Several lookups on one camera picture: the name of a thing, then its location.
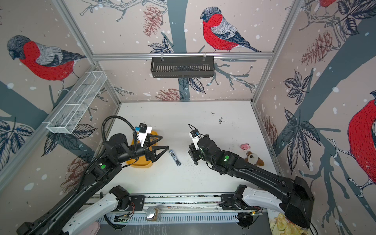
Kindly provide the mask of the blue mini stapler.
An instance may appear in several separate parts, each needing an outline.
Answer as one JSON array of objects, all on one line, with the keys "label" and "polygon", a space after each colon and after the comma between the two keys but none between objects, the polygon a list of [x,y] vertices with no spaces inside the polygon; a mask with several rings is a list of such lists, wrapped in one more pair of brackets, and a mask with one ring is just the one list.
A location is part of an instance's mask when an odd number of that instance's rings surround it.
[{"label": "blue mini stapler", "polygon": [[173,158],[173,160],[175,161],[176,165],[180,166],[181,162],[178,160],[175,152],[173,150],[170,150],[169,153],[170,153],[171,157]]}]

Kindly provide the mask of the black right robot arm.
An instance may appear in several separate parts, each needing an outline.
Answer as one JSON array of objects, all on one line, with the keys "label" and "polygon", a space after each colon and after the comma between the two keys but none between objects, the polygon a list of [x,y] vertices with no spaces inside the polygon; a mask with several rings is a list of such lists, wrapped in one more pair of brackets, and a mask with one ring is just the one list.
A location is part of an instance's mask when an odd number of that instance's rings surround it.
[{"label": "black right robot arm", "polygon": [[221,175],[240,178],[257,186],[239,185],[234,194],[223,194],[219,206],[223,210],[249,210],[261,207],[280,212],[295,225],[308,229],[314,196],[307,182],[279,176],[249,163],[239,155],[221,150],[208,135],[190,132],[189,155],[194,162],[204,160]]}]

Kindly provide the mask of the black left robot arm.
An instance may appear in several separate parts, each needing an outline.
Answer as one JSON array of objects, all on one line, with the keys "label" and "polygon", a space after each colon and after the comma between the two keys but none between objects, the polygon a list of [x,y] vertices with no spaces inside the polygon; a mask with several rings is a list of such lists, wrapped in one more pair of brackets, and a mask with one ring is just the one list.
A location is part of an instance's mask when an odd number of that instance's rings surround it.
[{"label": "black left robot arm", "polygon": [[[133,134],[133,145],[129,145],[124,134],[118,133],[106,139],[105,125],[112,119],[125,122]],[[81,210],[82,206],[112,179],[128,167],[130,160],[137,161],[144,156],[156,162],[169,146],[157,146],[162,136],[152,135],[150,126],[141,123],[134,127],[121,116],[112,115],[102,123],[104,149],[83,171],[76,187],[43,216],[34,222],[24,222],[18,229],[19,235],[78,235],[99,218],[114,210],[125,211],[134,208],[130,194],[122,186],[113,187],[104,198]]]}]

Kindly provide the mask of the yellow plastic tray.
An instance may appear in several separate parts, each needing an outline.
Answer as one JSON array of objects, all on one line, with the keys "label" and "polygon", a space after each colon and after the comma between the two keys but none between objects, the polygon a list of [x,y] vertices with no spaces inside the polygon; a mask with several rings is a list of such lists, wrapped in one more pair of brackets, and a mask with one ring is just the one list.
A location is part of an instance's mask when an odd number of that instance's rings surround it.
[{"label": "yellow plastic tray", "polygon": [[137,162],[136,162],[135,159],[131,159],[131,160],[127,161],[126,164],[127,165],[131,164],[130,167],[134,167],[134,168],[150,168],[150,167],[152,167],[153,162],[147,161],[145,156],[142,156],[138,159]]}]

